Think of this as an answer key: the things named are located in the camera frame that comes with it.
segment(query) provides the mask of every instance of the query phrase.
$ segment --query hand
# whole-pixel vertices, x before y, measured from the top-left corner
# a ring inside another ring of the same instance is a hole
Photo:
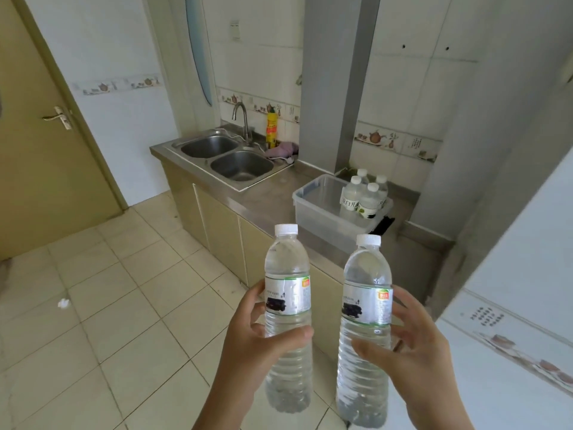
[[[356,354],[388,374],[418,430],[473,429],[455,382],[448,340],[414,296],[397,286],[394,296],[404,305],[395,301],[392,314],[404,326],[392,325],[392,335],[409,350],[395,353],[355,338]]]
[[[215,380],[193,430],[237,430],[270,368],[286,352],[311,341],[309,325],[265,338],[265,326],[256,322],[265,312],[265,302],[257,303],[264,289],[261,279],[231,318]]]

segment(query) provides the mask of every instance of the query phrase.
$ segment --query plastic storage box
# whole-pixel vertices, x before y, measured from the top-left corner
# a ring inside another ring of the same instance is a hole
[[[292,194],[296,222],[299,226],[328,241],[333,246],[354,252],[356,236],[369,234],[392,209],[394,202],[387,198],[384,206],[371,219],[340,205],[340,194],[348,181],[332,175],[321,175]]]

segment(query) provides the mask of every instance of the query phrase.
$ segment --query water bottle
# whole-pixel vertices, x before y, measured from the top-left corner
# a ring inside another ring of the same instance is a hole
[[[361,178],[354,175],[350,178],[350,182],[342,189],[340,194],[340,205],[348,211],[356,211],[358,208],[358,201],[364,193],[364,186],[361,183]]]
[[[382,209],[388,197],[388,178],[384,175],[378,175],[376,184],[378,184],[378,196],[380,197],[378,209]]]
[[[296,236],[298,225],[276,225],[265,258],[266,336],[311,324],[310,263]],[[284,354],[265,379],[269,404],[278,412],[302,412],[311,404],[312,345]]]
[[[366,169],[358,169],[356,174],[361,178],[361,183],[367,186],[370,181],[368,179],[368,171]]]
[[[366,192],[358,202],[358,212],[365,219],[372,219],[378,212],[380,196],[378,195],[378,184],[371,182],[368,184]]]
[[[388,375],[358,357],[351,340],[390,348],[392,273],[380,253],[380,236],[361,234],[356,244],[344,267],[336,405],[342,419],[380,428],[387,416]]]

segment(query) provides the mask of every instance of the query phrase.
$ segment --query purple cloth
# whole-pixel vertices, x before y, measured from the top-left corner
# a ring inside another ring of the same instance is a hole
[[[292,142],[281,142],[276,148],[265,151],[268,158],[289,158],[298,153],[298,145]]]

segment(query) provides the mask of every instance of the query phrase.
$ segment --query cabinet door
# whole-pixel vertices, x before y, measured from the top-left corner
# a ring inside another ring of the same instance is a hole
[[[247,266],[248,286],[252,287],[260,279],[265,277],[265,257],[273,238],[261,231],[242,217],[241,235],[243,237],[243,249],[245,252],[245,265]]]
[[[334,362],[338,359],[342,284],[311,265],[313,342]]]
[[[177,206],[183,229],[189,232],[202,245],[208,247],[207,235],[205,234],[192,180],[189,179],[184,170],[176,165],[164,161],[161,161],[161,164],[167,176],[167,182],[173,194],[173,200]]]
[[[195,187],[205,224],[209,250],[243,283],[247,283],[239,216]]]

